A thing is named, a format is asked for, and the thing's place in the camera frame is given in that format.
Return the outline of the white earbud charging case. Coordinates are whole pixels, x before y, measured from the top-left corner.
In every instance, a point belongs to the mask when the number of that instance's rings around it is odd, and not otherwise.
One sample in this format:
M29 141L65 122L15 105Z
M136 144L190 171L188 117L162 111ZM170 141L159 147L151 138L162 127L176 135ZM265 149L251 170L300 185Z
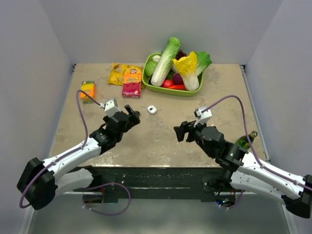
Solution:
M148 107L147 107L147 111L148 111L151 115L154 115L154 114L157 113L157 109L156 109L156 107L153 106L153 105L148 106Z

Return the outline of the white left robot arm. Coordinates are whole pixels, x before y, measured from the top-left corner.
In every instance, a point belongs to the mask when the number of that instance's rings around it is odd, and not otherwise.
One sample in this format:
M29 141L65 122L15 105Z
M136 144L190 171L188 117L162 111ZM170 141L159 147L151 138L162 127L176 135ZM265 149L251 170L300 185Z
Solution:
M124 133L140 124L140 113L130 105L125 105L125 111L122 111L114 99L98 106L106 114L104 124L87 134L81 143L54 157L44 160L35 157L28 161L17 183L17 189L21 192L21 208L31 206L40 210L59 194L79 188L89 191L100 188L101 179L89 170L71 170L114 148Z

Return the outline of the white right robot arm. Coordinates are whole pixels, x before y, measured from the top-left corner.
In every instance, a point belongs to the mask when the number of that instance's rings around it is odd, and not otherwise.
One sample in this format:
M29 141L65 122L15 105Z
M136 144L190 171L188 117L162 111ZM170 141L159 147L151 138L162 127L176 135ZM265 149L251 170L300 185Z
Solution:
M221 166L221 174L207 181L218 192L230 189L267 196L285 205L286 209L301 218L312 214L312 177L285 172L265 161L256 159L246 149L225 140L214 126L207 126L212 115L196 121L184 121L175 126L179 142L195 142L203 152Z

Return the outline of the red snack box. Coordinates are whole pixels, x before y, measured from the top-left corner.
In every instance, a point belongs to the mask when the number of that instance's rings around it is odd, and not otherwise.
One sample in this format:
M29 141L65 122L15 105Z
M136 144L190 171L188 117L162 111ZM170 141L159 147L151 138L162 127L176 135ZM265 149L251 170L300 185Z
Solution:
M124 75L122 96L124 98L140 98L142 73Z

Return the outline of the green plastic tray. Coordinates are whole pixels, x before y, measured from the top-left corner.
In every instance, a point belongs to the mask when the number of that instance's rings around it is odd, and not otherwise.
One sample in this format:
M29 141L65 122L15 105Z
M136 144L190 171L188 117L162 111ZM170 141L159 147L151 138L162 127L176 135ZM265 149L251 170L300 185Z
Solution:
M180 96L180 97L192 97L195 96L199 90L202 87L203 81L204 81L204 72L202 72L199 76L198 76L198 81L199 81L199 88L196 89L195 91L187 91L187 90L176 90L176 89L168 89L168 88L163 88L163 87L158 87L158 86L153 86L150 84L150 79L151 77L147 76L145 74L145 66L147 65L148 62L150 62L152 60L152 58L154 56L161 56L162 53L152 53L150 54L147 59L146 62L144 64L144 68L143 68L143 75L142 75L142 83L144 83L145 87L153 92L156 93L161 93L161 94L167 94L167 95L173 95L173 96Z

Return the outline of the orange toy carrot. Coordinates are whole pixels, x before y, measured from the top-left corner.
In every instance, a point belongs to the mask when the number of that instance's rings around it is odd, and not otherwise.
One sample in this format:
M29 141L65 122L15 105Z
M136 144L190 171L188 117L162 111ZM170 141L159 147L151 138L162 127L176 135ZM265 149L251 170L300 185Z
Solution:
M174 90L186 90L184 84L179 84L179 85L173 85L168 87L168 89L174 89Z

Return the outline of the yellow chips bag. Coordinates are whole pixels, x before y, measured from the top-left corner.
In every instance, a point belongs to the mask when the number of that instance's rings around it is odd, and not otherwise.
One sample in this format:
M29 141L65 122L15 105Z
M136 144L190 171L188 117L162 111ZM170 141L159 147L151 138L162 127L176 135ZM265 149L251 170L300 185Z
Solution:
M143 74L143 67L130 64L113 63L107 83L113 85L123 85L125 74Z

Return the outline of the red toy tomato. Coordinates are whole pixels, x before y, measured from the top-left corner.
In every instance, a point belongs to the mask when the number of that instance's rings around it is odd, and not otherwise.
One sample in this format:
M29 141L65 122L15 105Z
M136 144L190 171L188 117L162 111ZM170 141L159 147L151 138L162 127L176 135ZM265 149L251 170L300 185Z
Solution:
M170 88L172 86L174 86L174 82L171 79L166 79L166 80L164 80L164 82L163 82L161 87L163 87L163 88Z

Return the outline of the purple toy onion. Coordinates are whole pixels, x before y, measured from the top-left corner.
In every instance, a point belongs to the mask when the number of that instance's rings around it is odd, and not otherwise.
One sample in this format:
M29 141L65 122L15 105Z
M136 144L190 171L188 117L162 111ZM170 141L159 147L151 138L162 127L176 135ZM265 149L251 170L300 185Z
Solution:
M173 80L175 85L184 84L183 79L179 73L175 73L172 77L172 80Z

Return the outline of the orange sponge pack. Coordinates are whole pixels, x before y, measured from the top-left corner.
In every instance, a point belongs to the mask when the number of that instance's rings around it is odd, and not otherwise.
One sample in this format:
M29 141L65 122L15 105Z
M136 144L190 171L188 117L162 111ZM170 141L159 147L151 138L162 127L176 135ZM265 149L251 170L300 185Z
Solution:
M96 94L96 84L94 81L83 81L81 84L82 91L84 91L87 95L84 93L80 93L80 100L83 104L87 103L93 103L95 99Z

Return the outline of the green round toy vegetable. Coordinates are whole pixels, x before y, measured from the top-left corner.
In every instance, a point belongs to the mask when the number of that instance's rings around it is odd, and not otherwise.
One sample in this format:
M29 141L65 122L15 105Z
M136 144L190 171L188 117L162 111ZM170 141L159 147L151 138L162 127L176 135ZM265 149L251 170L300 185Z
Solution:
M157 65L158 65L158 63L156 61L153 61L153 60L146 63L146 65L144 67L145 74L150 77L154 73Z

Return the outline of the white toy garlic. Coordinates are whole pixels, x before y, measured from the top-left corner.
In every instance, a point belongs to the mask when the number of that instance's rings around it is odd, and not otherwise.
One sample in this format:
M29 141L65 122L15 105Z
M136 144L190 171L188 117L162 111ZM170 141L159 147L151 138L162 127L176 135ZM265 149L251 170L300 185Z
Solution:
M161 58L161 56L155 55L155 56L153 56L152 60L155 61L156 63L159 63L160 58Z

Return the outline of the yellow napa cabbage toy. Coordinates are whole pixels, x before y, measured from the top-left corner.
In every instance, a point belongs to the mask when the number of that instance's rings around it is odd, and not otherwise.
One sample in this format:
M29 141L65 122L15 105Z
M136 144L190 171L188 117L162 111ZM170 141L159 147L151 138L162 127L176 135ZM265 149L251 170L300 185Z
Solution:
M199 81L196 75L196 53L192 51L188 56L182 57L179 60L174 58L172 61L183 80L186 90L195 91L199 87Z

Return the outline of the green glass bottle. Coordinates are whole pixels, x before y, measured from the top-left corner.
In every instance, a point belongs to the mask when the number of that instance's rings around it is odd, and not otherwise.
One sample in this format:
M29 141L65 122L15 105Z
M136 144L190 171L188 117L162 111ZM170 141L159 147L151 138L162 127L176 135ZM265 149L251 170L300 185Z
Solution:
M250 139L250 142L253 143L254 139L258 136L258 132L257 131L252 131L248 134L248 137ZM250 149L250 143L248 141L248 138L246 135L241 136L240 138L238 138L235 142L235 144L239 147L242 147L244 149Z

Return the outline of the green lettuce leaf toy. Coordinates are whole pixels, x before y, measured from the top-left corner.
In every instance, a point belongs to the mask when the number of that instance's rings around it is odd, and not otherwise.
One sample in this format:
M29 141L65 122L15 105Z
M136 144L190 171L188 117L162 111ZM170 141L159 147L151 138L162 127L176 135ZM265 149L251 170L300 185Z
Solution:
M196 52L197 57L197 67L196 75L199 76L211 63L210 54L206 51Z

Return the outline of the green napa cabbage toy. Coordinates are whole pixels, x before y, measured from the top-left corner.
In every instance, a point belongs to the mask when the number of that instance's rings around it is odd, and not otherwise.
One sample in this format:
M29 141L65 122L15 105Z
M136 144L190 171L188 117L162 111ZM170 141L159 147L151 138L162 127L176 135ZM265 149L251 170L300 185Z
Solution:
M151 78L151 84L154 86L161 86L166 79L172 64L173 59L180 49L180 40L176 37L171 37L168 41L166 48L164 49L159 62L155 68L155 71Z

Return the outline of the dark toy grapes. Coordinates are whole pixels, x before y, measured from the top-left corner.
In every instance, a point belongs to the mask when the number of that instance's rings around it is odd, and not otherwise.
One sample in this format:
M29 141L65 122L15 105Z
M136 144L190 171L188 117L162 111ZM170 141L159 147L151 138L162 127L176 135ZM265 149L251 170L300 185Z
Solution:
M186 53L184 53L182 50L179 50L177 55L176 55L176 59L180 60L182 57L186 57L186 56L187 56Z

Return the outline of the black base frame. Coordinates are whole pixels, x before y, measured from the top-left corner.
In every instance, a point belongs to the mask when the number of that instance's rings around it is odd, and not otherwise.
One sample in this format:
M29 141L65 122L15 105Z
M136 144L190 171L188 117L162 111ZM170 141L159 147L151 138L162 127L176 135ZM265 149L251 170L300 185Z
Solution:
M193 199L214 202L215 195L225 197L234 189L229 172L212 167L92 167L86 169L94 180L75 192L100 192L105 184L104 202L118 199Z

